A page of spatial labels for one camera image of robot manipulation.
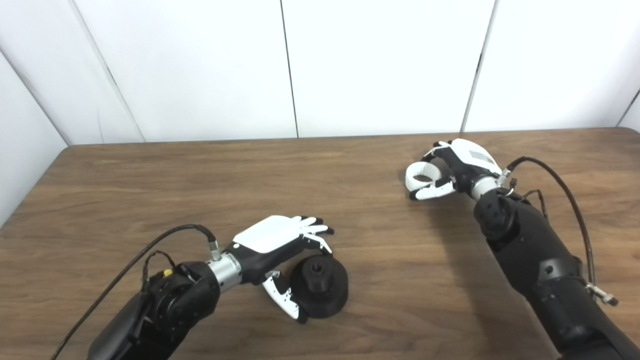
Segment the black cylinder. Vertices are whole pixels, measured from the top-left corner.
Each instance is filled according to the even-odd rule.
[[[323,293],[333,283],[333,266],[324,256],[314,256],[302,265],[302,278],[309,291]]]

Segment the robotic hand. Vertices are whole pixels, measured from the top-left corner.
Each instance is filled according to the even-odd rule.
[[[431,163],[435,158],[442,158],[447,169]],[[474,217],[487,244],[510,285],[534,309],[562,360],[640,359],[640,350],[610,321],[594,296],[614,306],[618,301],[582,277],[580,259],[569,253],[548,220],[514,192],[515,185],[502,187],[523,161],[545,168],[570,195],[559,176],[540,160],[519,158],[501,171],[489,152],[463,139],[435,143],[422,161],[407,168],[406,187],[412,200],[457,191],[476,201]],[[443,177],[442,170],[450,176]],[[418,181],[415,176],[432,181]],[[570,200],[577,209],[572,195]]]
[[[323,254],[311,258],[332,258],[319,234],[333,234],[333,229],[320,218],[284,216],[249,227],[222,252],[211,234],[212,259],[181,263],[149,278],[146,290],[133,296],[94,340],[88,359],[168,359],[189,330],[214,312],[220,294],[238,284],[263,284],[287,314],[305,322],[306,312],[274,269],[305,249]]]

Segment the black plastic object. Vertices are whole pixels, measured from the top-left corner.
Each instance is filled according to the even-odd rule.
[[[332,256],[311,256],[300,261],[290,276],[291,293],[310,318],[336,315],[349,297],[347,270]]]

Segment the white robotic hand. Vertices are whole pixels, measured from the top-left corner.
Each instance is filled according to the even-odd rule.
[[[443,177],[442,169],[432,164],[435,158],[442,158],[451,173]],[[475,198],[483,186],[500,186],[497,179],[501,169],[489,152],[480,145],[464,139],[437,142],[424,157],[406,169],[405,185],[412,200],[425,200],[464,192]],[[426,176],[431,181],[419,181],[415,176]]]
[[[321,218],[272,215],[236,235],[232,245],[240,244],[261,254],[267,254],[287,243],[306,240],[307,243],[315,242],[311,245],[312,249],[317,248],[331,254],[325,240],[316,236],[317,233],[333,234],[333,229],[322,223]]]
[[[289,285],[274,269],[305,249],[317,249],[331,256],[331,248],[318,234],[333,234],[333,229],[323,225],[321,218],[272,215],[236,235],[221,259],[211,261],[210,267],[222,291],[235,284],[262,284],[289,316],[304,322],[306,316],[292,298]]]

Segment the black fingertip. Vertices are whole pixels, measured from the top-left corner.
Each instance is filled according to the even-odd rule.
[[[302,310],[300,306],[298,306],[298,318],[296,319],[296,321],[298,322],[298,324],[304,325],[307,323],[307,320],[309,320],[309,315],[307,315],[307,313]]]

